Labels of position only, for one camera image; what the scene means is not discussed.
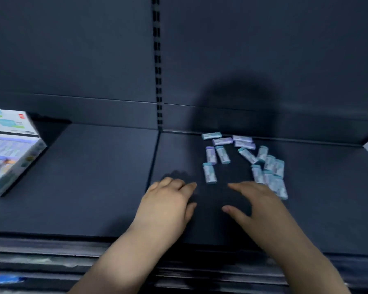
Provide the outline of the person's left hand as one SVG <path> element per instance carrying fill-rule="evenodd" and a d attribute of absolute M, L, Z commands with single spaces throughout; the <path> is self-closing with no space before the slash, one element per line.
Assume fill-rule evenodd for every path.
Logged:
<path fill-rule="evenodd" d="M 180 190 L 172 190 L 169 188 L 172 180 L 166 177 L 156 189 L 144 194 L 131 230 L 165 243 L 174 243 L 182 235 L 187 226 L 185 210 L 197 183 L 186 183 Z"/>

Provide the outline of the person's right hand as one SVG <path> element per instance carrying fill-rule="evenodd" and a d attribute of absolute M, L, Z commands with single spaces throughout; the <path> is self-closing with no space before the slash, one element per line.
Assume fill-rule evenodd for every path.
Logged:
<path fill-rule="evenodd" d="M 251 204 L 249 224 L 238 224 L 246 234 L 265 252 L 271 253 L 273 244 L 282 244 L 283 224 L 292 222 L 292 217 L 271 189 L 261 183 L 228 183 L 228 187 L 243 195 Z"/>

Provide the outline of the person's right forearm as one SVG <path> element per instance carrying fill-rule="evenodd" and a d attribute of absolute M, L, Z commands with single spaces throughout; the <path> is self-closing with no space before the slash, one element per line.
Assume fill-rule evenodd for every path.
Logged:
<path fill-rule="evenodd" d="M 305 234 L 280 235 L 259 246 L 282 269 L 293 294 L 351 294 L 338 270 Z"/>

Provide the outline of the person's left forearm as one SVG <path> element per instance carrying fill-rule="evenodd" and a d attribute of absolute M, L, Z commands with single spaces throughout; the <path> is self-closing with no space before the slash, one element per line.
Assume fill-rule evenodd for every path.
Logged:
<path fill-rule="evenodd" d="M 130 227 L 67 294 L 137 294 L 164 252 L 158 230 Z"/>

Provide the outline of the pile of small wrapped erasers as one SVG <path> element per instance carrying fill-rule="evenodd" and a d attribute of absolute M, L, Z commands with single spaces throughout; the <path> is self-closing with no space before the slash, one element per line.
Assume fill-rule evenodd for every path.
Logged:
<path fill-rule="evenodd" d="M 204 141 L 211 140 L 213 144 L 206 147 L 206 162 L 202 164 L 207 184 L 217 183 L 215 165 L 231 163 L 225 146 L 233 145 L 238 154 L 250 163 L 255 182 L 267 185 L 280 199 L 288 199 L 284 182 L 285 162 L 270 155 L 268 147 L 261 145 L 257 148 L 253 138 L 249 136 L 223 137 L 220 132 L 203 133 L 201 138 Z"/>

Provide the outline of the slotted black shelf upright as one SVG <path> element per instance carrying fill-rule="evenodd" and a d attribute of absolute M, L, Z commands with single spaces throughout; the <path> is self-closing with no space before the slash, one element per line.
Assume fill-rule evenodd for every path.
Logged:
<path fill-rule="evenodd" d="M 153 20 L 153 51 L 155 66 L 155 86 L 157 103 L 157 127 L 163 130 L 162 100 L 162 52 L 161 52 L 161 13 L 160 0 L 151 0 Z"/>

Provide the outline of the white printed display box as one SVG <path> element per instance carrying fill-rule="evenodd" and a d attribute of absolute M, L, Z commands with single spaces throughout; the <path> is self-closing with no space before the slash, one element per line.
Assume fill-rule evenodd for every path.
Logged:
<path fill-rule="evenodd" d="M 0 109 L 0 197 L 46 148 L 26 112 Z"/>

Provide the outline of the blue shelf label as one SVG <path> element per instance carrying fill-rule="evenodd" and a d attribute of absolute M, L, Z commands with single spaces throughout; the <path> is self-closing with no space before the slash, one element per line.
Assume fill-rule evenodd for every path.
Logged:
<path fill-rule="evenodd" d="M 11 285 L 16 283 L 22 283 L 25 280 L 26 280 L 25 277 L 13 275 L 0 275 L 0 285 Z"/>

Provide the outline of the dark shelf front rail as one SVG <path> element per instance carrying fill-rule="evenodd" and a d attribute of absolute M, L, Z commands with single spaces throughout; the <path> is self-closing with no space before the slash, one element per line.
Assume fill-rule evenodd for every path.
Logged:
<path fill-rule="evenodd" d="M 0 294 L 68 291 L 109 247 L 104 242 L 0 237 L 0 275 L 25 277 Z M 328 255 L 352 294 L 368 294 L 368 256 Z M 260 251 L 175 245 L 140 294 L 291 294 L 276 262 Z"/>

